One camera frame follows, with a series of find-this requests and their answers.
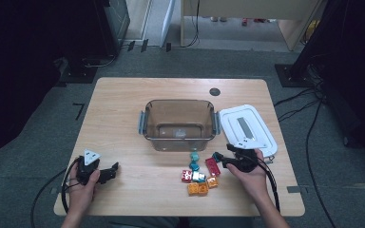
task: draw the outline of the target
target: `left hand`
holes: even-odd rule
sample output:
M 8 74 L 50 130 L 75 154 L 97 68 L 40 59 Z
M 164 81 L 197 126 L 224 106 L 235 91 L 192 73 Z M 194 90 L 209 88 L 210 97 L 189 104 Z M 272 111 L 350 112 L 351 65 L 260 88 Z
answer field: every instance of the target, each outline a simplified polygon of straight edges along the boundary
M 90 206 L 93 201 L 95 185 L 100 177 L 100 170 L 94 170 L 88 179 L 88 183 L 82 185 L 76 180 L 78 165 L 79 163 L 76 162 L 69 173 L 69 186 L 74 184 L 77 185 L 69 188 L 69 210 L 67 211 L 67 216 L 62 224 L 63 228 L 79 227 L 88 206 Z
M 69 186 L 78 183 L 78 181 L 76 180 L 77 167 L 78 162 L 76 162 L 70 170 Z M 93 201 L 94 189 L 99 177 L 100 170 L 94 170 L 94 172 L 90 175 L 90 178 L 86 185 L 77 184 L 69 188 L 69 214 L 83 216 L 86 213 L 88 206 Z

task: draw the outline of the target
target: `wooden table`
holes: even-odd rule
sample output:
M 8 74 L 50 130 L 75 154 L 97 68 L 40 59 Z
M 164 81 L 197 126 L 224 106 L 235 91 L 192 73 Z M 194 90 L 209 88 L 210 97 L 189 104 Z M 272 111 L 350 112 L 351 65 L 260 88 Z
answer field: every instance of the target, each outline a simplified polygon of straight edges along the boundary
M 198 15 L 279 19 L 278 25 L 287 47 L 289 50 L 293 50 L 310 25 L 310 22 L 314 19 L 322 1 L 323 0 L 201 0 Z M 184 46 L 184 16 L 196 16 L 197 5 L 198 0 L 182 0 L 181 46 Z
M 212 96 L 216 87 L 220 96 Z M 146 104 L 155 99 L 198 99 L 211 102 L 217 110 L 250 104 L 257 109 L 278 144 L 270 168 L 278 184 L 281 213 L 301 216 L 304 205 L 300 193 L 289 193 L 287 186 L 298 186 L 281 135 L 269 91 L 263 80 L 249 79 L 170 79 L 102 78 L 92 95 L 84 123 L 69 164 L 90 149 L 102 155 L 100 169 L 120 163 L 117 178 L 98 184 L 88 214 L 94 216 L 257 216 L 253 201 L 240 182 L 219 164 L 219 186 L 206 196 L 189 197 L 187 183 L 181 181 L 189 169 L 190 151 L 159 152 L 138 133 L 138 117 Z M 227 140 L 224 133 L 210 141 L 200 154 L 201 171 L 215 151 L 222 154 Z M 54 211 L 64 215 L 60 196 Z

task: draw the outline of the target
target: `human arm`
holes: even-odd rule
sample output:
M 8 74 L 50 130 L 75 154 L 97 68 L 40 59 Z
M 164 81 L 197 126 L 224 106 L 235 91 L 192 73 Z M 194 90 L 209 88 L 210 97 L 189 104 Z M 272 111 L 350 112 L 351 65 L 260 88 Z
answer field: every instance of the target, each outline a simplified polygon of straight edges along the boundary
M 100 177 L 100 170 L 95 170 L 90 175 L 88 183 L 82 185 L 76 180 L 76 167 L 78 167 L 78 162 L 73 165 L 69 173 L 69 186 L 76 185 L 69 188 L 69 210 L 67 211 L 62 228 L 79 227 L 88 206 L 93 200 L 94 187 Z
M 257 157 L 263 160 L 262 152 L 258 149 L 255 151 Z M 233 164 L 228 163 L 226 166 L 240 180 L 247 194 L 254 200 L 266 227 L 289 227 L 268 195 L 266 174 L 262 168 L 257 166 L 250 173 L 243 173 Z

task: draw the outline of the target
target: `human hand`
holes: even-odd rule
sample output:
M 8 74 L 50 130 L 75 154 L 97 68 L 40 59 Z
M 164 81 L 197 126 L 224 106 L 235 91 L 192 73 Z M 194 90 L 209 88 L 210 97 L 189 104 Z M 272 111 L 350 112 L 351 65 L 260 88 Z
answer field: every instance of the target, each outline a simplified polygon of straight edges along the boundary
M 80 184 L 76 179 L 78 162 L 70 170 L 69 177 L 69 210 L 68 213 L 84 215 L 88 206 L 93 201 L 96 182 L 100 178 L 100 170 L 94 170 L 86 185 Z
M 263 161 L 263 154 L 259 149 L 255 149 L 257 157 Z M 266 174 L 259 166 L 250 173 L 241 172 L 236 166 L 231 163 L 226 165 L 227 169 L 236 176 L 248 195 L 254 200 L 268 196 L 266 188 Z
M 100 170 L 94 170 L 86 185 L 76 179 L 78 162 L 70 170 L 69 177 L 69 210 L 62 227 L 79 227 L 88 206 L 93 201 L 96 182 L 100 177 Z

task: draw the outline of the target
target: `white controller part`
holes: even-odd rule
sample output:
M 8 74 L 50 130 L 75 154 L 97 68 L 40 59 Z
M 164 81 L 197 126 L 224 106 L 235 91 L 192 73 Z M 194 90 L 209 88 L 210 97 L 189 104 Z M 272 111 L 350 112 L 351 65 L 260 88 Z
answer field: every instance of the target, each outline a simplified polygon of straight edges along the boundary
M 92 164 L 94 161 L 98 160 L 101 157 L 101 155 L 85 149 L 85 165 L 90 165 Z

